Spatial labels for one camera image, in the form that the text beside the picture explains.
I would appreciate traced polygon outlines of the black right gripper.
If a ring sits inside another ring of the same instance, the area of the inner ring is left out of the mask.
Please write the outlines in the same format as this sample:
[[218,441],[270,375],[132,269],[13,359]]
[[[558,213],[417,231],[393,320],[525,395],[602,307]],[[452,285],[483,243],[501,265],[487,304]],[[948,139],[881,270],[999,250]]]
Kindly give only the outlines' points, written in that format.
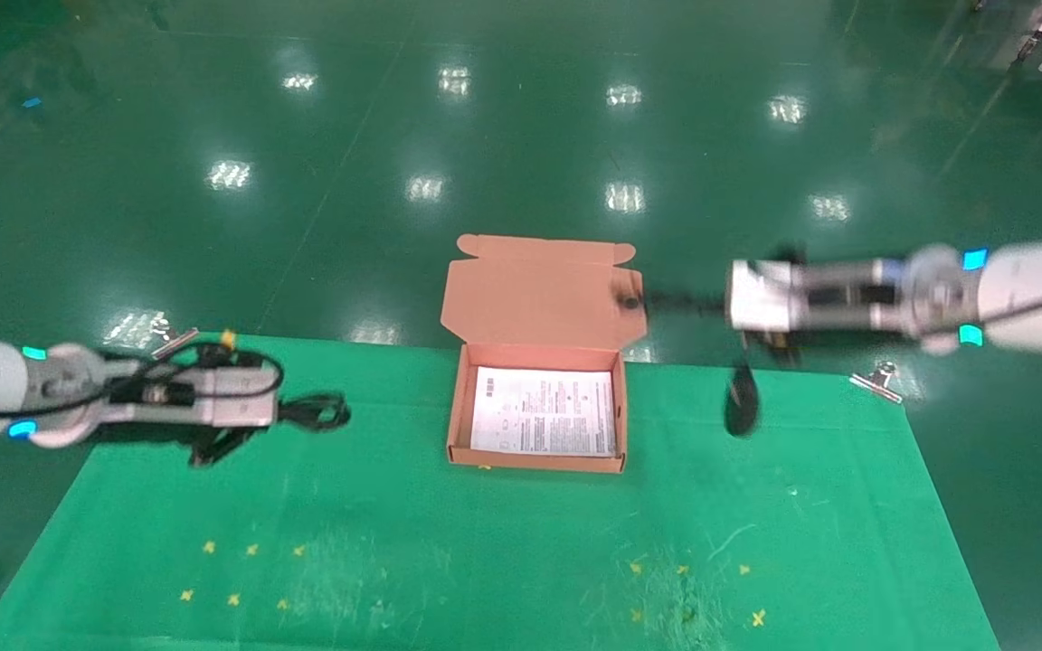
[[[807,265],[805,244],[784,243],[771,252],[771,262]],[[810,312],[824,312],[828,309],[868,309],[873,305],[894,305],[900,297],[900,289],[895,284],[832,284],[803,289],[803,304]],[[777,365],[799,365],[800,348],[792,335],[782,331],[744,331],[744,349],[753,347],[764,351]]]

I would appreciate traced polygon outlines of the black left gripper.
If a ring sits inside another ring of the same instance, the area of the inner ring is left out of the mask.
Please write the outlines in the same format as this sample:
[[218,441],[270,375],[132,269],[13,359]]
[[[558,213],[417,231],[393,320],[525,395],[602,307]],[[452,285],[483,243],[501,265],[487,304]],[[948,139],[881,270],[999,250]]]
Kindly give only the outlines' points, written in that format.
[[190,468],[207,468],[223,461],[260,432],[260,426],[210,428],[193,423],[107,423],[91,433],[99,446],[174,446],[189,448]]

